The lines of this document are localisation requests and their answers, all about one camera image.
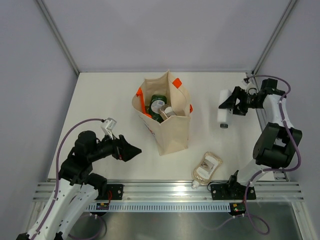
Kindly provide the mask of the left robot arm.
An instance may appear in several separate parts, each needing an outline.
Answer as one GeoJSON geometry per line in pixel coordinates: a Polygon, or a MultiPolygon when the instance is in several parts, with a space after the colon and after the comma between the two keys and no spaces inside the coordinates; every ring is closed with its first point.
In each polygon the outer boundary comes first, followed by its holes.
{"type": "Polygon", "coordinates": [[[65,240],[84,210],[95,199],[108,196],[107,179],[93,173],[93,162],[112,156],[127,162],[142,150],[123,135],[105,136],[81,132],[66,160],[61,164],[55,189],[35,224],[18,235],[19,240],[65,240]]]}

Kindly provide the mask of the clear Malory soap bottle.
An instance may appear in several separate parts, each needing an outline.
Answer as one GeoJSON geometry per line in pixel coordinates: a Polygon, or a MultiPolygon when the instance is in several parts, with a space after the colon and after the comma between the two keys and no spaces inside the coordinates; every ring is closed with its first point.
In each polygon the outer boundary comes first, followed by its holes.
{"type": "Polygon", "coordinates": [[[208,185],[212,180],[213,174],[222,165],[223,161],[213,152],[207,151],[199,164],[192,172],[193,181],[191,188],[196,189],[199,186],[208,185]]]}
{"type": "Polygon", "coordinates": [[[161,118],[165,121],[171,116],[175,116],[176,113],[174,112],[172,106],[170,104],[165,104],[158,109],[158,114],[161,118]]]}

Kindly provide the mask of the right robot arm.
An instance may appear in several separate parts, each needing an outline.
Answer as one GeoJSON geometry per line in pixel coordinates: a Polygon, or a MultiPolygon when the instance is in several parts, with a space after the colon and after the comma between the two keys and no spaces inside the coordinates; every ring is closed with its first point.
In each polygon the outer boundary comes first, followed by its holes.
{"type": "Polygon", "coordinates": [[[278,89],[279,78],[265,77],[260,89],[223,89],[219,94],[217,122],[227,129],[232,116],[245,116],[249,109],[264,110],[267,123],[252,152],[252,160],[232,174],[225,183],[212,184],[213,200],[254,200],[255,183],[267,173],[287,171],[294,156],[302,131],[294,128],[286,110],[288,91],[278,89]]]}

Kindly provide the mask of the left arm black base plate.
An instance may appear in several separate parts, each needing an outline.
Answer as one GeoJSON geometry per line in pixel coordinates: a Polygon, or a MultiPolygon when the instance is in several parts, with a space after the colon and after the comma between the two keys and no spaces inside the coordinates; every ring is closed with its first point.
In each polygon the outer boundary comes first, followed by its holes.
{"type": "Polygon", "coordinates": [[[123,191],[124,185],[123,184],[104,184],[98,190],[98,197],[96,200],[122,200],[123,199],[123,191]]]}

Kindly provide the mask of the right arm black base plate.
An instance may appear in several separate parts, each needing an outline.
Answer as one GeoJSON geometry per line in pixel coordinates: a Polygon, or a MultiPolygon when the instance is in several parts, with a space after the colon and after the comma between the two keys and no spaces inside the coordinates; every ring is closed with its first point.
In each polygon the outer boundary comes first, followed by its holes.
{"type": "Polygon", "coordinates": [[[210,183],[208,185],[213,200],[244,200],[246,186],[241,184],[210,183]]]}

